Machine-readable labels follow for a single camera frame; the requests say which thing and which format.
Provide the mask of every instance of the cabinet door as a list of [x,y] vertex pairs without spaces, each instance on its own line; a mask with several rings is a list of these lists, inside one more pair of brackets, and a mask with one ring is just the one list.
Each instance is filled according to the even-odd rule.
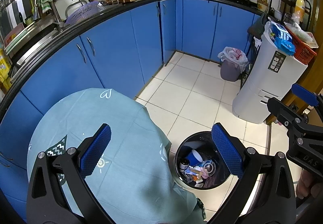
[[212,50],[218,3],[183,0],[184,52],[209,59]]
[[163,64],[159,27],[160,10],[158,3],[154,2],[132,9],[130,13],[146,84]]
[[183,0],[176,0],[176,50],[182,51]]
[[27,170],[0,156],[0,189],[21,218],[26,219]]
[[[140,25],[143,32],[149,28],[134,25]],[[144,82],[130,11],[93,27],[81,39],[104,88],[134,98]]]
[[27,169],[29,142],[42,117],[43,114],[19,91],[0,125],[0,152],[3,156]]
[[102,87],[80,37],[77,37],[38,68],[21,91],[45,114],[56,102],[74,92]]
[[163,34],[163,61],[167,63],[176,48],[176,0],[160,2],[161,30]]
[[248,40],[247,30],[253,18],[254,14],[251,12],[219,4],[211,59],[220,62],[218,54],[226,46],[244,51]]

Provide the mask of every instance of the storage rack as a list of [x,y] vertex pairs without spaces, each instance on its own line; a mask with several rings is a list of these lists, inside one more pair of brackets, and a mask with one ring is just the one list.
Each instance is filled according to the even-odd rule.
[[[269,8],[271,8],[272,1],[273,0],[270,0]],[[280,24],[282,25],[284,23],[284,18],[285,18],[285,13],[286,13],[286,7],[287,7],[287,5],[289,5],[291,8],[292,7],[295,7],[296,6],[296,1],[295,0],[280,0],[280,1],[283,1],[284,2],[283,14],[282,14],[282,18],[280,20]],[[307,21],[307,24],[306,24],[306,29],[305,29],[305,31],[307,31],[308,30],[309,23],[310,23],[310,20],[311,20],[310,17],[311,17],[311,14],[312,14],[312,6],[311,6],[311,3],[308,0],[304,0],[304,1],[306,1],[309,4],[309,7],[305,7],[305,9],[308,9],[309,10],[309,12],[307,12],[305,10],[305,13],[307,13],[309,15],[309,18],[308,18],[308,21]]]

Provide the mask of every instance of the black trash can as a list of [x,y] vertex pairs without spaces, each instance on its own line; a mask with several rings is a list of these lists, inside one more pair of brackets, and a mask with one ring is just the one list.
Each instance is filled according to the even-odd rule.
[[[203,161],[212,160],[215,164],[214,174],[203,180],[202,187],[200,187],[200,185],[195,186],[196,182],[194,181],[188,182],[183,173],[180,172],[180,159],[185,158],[192,149],[195,149],[201,155]],[[216,188],[224,183],[230,176],[230,171],[216,148],[210,131],[195,133],[184,140],[176,152],[174,166],[176,172],[173,173],[173,177],[177,184],[181,185],[181,183],[179,183],[180,180],[190,188],[197,190],[210,190]]]

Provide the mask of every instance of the blue package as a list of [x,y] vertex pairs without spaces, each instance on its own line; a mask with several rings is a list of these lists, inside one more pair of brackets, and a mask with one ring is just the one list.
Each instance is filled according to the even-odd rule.
[[288,33],[286,28],[275,22],[271,22],[269,27],[274,33],[274,37],[271,37],[271,40],[277,46],[277,48],[287,55],[294,55],[295,45],[293,44],[293,38]]

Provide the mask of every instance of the gray trash bin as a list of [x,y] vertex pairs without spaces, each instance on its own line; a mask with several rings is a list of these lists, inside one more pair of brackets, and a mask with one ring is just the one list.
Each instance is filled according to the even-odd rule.
[[221,65],[220,75],[223,80],[235,82],[240,76],[240,67],[238,64],[224,60]]

